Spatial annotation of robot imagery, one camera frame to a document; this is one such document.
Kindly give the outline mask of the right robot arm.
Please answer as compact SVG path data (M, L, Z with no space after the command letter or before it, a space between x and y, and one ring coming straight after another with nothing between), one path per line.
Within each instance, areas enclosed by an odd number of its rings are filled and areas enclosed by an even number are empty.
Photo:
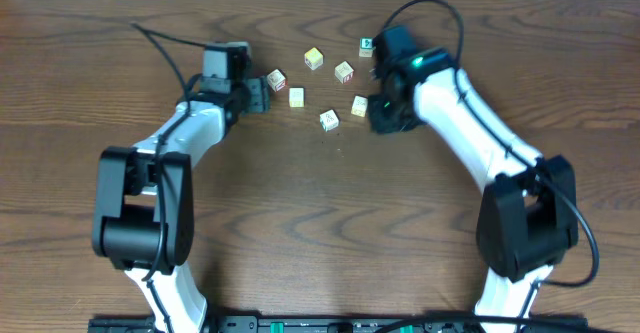
M383 29L373 47L381 91L369 98L372 129L430 126L482 194L476 244L489 271L475 314L528 317L533 285L578 241L571 165L561 156L545 159L515 135L446 49L419 49L404 26Z

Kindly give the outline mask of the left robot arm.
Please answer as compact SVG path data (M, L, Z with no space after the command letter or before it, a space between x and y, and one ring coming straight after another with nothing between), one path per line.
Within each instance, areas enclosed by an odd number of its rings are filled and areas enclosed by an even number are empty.
M270 108L264 77L193 76L173 115L131 147L99 159L92 248L142 291L147 318L94 318L91 332L202 332L208 302L187 262L194 239L192 173L244 113Z

